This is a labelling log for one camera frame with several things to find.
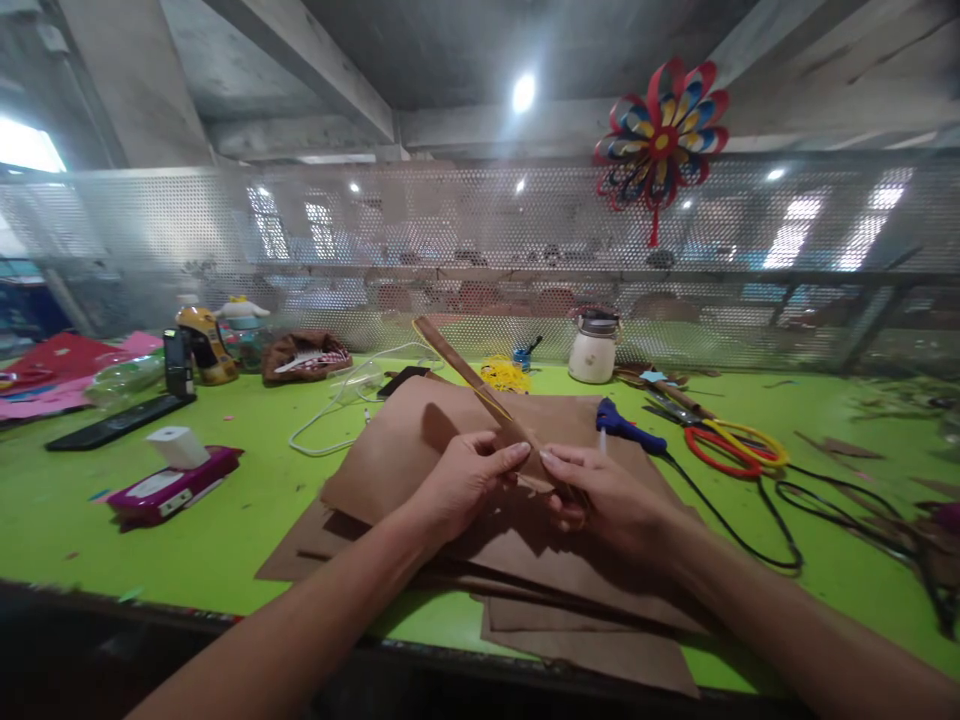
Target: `paper pinwheel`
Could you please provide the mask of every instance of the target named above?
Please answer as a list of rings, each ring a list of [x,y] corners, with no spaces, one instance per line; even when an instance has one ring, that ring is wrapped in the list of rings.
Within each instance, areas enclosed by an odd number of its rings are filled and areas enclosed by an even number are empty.
[[[700,185],[710,174],[706,155],[720,152],[729,133],[716,123],[727,109],[726,90],[710,92],[717,66],[707,62],[684,75],[683,61],[663,65],[647,88],[647,98],[625,95],[610,111],[613,132],[597,143],[595,155],[614,167],[606,170],[597,193],[614,210],[642,202],[653,212],[650,247],[657,246],[660,208],[677,199],[681,187]],[[660,94],[664,75],[670,90]]]

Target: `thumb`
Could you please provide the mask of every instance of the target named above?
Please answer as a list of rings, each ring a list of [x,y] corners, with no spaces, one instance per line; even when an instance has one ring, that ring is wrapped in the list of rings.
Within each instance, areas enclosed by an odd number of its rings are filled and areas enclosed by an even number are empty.
[[[491,477],[503,475],[526,460],[529,454],[530,443],[514,443],[484,458],[485,470]]]
[[[576,485],[584,490],[589,490],[593,485],[591,471],[583,465],[565,462],[549,450],[541,450],[540,459],[543,461],[543,466],[547,469],[547,472],[557,480],[561,480],[568,485]]]

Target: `charging cable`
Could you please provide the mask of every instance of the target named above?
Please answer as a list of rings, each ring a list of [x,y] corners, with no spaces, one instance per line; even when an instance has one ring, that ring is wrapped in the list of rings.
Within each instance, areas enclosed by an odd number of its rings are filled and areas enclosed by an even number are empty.
[[[430,347],[429,345],[425,345],[424,343],[419,343],[419,342],[409,342],[409,343],[405,343],[405,344],[400,345],[400,346],[398,346],[398,347],[390,348],[389,350],[382,350],[381,352],[378,352],[378,353],[376,353],[375,355],[371,355],[371,356],[367,359],[367,361],[366,361],[365,363],[363,363],[363,364],[361,364],[361,365],[357,365],[357,367],[355,367],[355,368],[343,379],[343,382],[340,383],[340,390],[339,390],[339,391],[337,392],[337,394],[334,396],[333,400],[331,400],[329,403],[327,403],[327,405],[323,408],[323,410],[321,410],[321,411],[318,412],[316,415],[314,415],[310,420],[308,420],[306,425],[304,425],[304,426],[301,427],[299,430],[297,430],[293,435],[291,435],[291,436],[290,436],[290,439],[287,441],[287,444],[288,444],[290,447],[292,447],[294,450],[296,450],[297,452],[301,452],[301,453],[303,453],[304,455],[307,455],[307,456],[309,456],[309,457],[320,457],[320,456],[322,456],[322,455],[328,455],[328,454],[330,454],[330,453],[332,453],[332,452],[336,452],[337,450],[342,450],[342,449],[345,448],[345,447],[350,447],[351,445],[353,445],[353,443],[354,443],[353,440],[347,440],[347,441],[342,442],[342,443],[337,443],[336,445],[331,445],[330,447],[325,447],[325,448],[323,448],[322,450],[311,450],[310,448],[305,448],[305,447],[303,447],[302,445],[298,445],[297,442],[296,442],[296,440],[297,440],[297,437],[298,437],[304,430],[306,430],[308,427],[310,427],[311,425],[313,425],[317,420],[319,420],[320,418],[322,418],[322,417],[327,413],[327,411],[328,411],[330,408],[332,408],[334,405],[336,405],[338,402],[340,402],[340,398],[343,396],[344,391],[347,389],[347,384],[349,383],[350,378],[352,378],[352,377],[357,373],[358,370],[366,367],[367,365],[369,365],[370,363],[372,363],[376,358],[381,357],[382,355],[389,355],[390,353],[398,352],[398,351],[404,350],[404,349],[406,349],[406,348],[408,348],[408,347],[422,347],[422,348],[424,348],[424,349],[426,349],[426,350],[429,350],[431,353],[433,353],[434,355],[437,356],[438,360],[431,360],[431,361],[430,361],[430,371],[431,371],[431,372],[437,372],[438,370],[442,370],[442,369],[444,368],[444,366],[446,365],[446,363],[443,361],[443,358],[440,357],[439,353],[437,353],[436,350],[434,350],[434,349],[433,349],[432,347]],[[427,358],[422,358],[421,360],[419,360],[419,361],[417,362],[417,366],[422,367],[422,366],[423,366],[423,361],[426,360],[426,359],[427,359]],[[360,388],[359,388],[359,387],[355,389],[355,392],[357,393],[357,396],[358,396],[358,397],[360,397],[360,398],[363,399],[363,400],[366,400],[367,402],[383,402],[383,400],[379,400],[379,399],[377,399],[377,398],[369,398],[369,397],[367,397],[367,396],[364,395],[362,392],[360,392]],[[367,416],[367,422],[369,422],[369,417],[370,417],[370,415],[369,415],[369,413],[366,411],[366,408],[364,408],[364,412],[366,413],[366,416]]]

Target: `workbench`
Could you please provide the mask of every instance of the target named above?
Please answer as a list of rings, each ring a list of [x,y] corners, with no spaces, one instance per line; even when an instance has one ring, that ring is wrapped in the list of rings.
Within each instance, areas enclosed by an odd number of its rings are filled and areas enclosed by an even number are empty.
[[[399,370],[402,360],[378,360]],[[755,547],[787,557],[786,547],[753,484],[721,475],[697,461],[683,445],[682,431],[642,412],[645,396],[619,383],[577,383],[565,367],[539,367],[533,392],[606,395],[621,414],[671,443],[685,469]],[[461,382],[449,369],[440,373]],[[769,387],[778,381],[794,384]],[[946,498],[908,480],[910,476],[952,481],[957,458],[937,435],[933,420],[875,419],[853,422],[858,413],[854,381],[812,374],[725,373],[694,376],[695,395],[720,417],[742,422],[784,442],[795,461],[886,496],[910,512],[909,503]],[[320,382],[263,387],[258,376],[198,390],[199,399],[166,418],[90,452],[50,453],[43,444],[90,424],[101,415],[85,410],[40,420],[0,433],[0,579],[4,586],[38,599],[183,622],[212,618],[229,622],[269,602],[287,585],[254,580],[254,573],[312,502],[346,451],[310,458],[291,450],[287,438],[330,399]],[[304,435],[308,447],[326,447],[363,428],[357,402],[330,412]],[[240,468],[221,487],[162,526],[121,534],[107,505],[90,500],[118,490],[162,466],[144,438],[164,425],[186,425],[205,444],[242,448]],[[884,460],[848,459],[874,482],[857,477],[800,440],[795,431],[822,439],[833,436],[877,450]],[[710,527],[719,524],[692,490],[666,464],[656,461],[684,502],[696,507]],[[840,504],[845,498],[816,480],[790,479]],[[777,500],[807,559],[797,580],[840,612],[856,618],[911,653],[960,679],[960,644],[938,635],[930,603],[911,571],[839,527]],[[859,508],[851,506],[855,514]],[[122,596],[128,596],[118,603]],[[480,639],[482,608],[463,592],[410,591],[370,628],[380,645],[404,644],[424,651],[457,651],[460,657],[523,658]],[[684,653],[698,685],[726,691],[777,694],[775,674],[729,638],[684,641]]]

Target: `tassel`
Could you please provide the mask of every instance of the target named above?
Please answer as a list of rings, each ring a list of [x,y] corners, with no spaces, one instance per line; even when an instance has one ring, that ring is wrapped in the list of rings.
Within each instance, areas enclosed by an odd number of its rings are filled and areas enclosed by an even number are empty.
[[[653,209],[653,230],[650,231],[650,242],[647,243],[647,247],[657,247],[659,245],[659,235],[660,235],[660,206],[657,205]]]

